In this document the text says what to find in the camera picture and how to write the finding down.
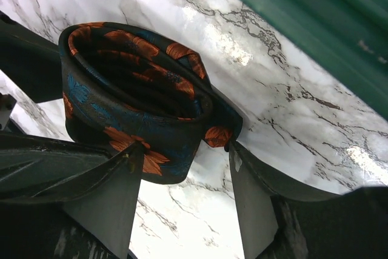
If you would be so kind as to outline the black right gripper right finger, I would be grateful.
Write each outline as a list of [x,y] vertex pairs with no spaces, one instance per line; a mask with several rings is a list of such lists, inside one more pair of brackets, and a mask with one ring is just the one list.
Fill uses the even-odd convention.
[[237,142],[229,145],[229,161],[246,258],[387,257],[387,187],[326,192]]

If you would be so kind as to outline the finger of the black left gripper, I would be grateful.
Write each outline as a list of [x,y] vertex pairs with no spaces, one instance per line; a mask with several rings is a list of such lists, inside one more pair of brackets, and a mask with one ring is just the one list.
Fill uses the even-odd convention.
[[35,103],[62,98],[58,46],[3,12],[1,70]]
[[1,134],[1,202],[58,203],[88,195],[117,159],[105,150],[39,136]]

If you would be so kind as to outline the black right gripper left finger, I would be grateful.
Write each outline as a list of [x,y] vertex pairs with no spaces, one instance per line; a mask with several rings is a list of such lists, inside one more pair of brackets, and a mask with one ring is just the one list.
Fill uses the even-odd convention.
[[127,258],[142,176],[138,145],[93,192],[58,203],[2,203],[2,258]]

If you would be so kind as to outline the dark orange-patterned necktie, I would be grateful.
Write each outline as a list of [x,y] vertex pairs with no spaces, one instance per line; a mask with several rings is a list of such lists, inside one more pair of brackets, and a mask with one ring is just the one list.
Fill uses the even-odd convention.
[[143,179],[184,181],[201,143],[228,149],[242,116],[218,93],[200,55],[133,25],[90,22],[59,37],[65,126],[112,155],[143,149]]

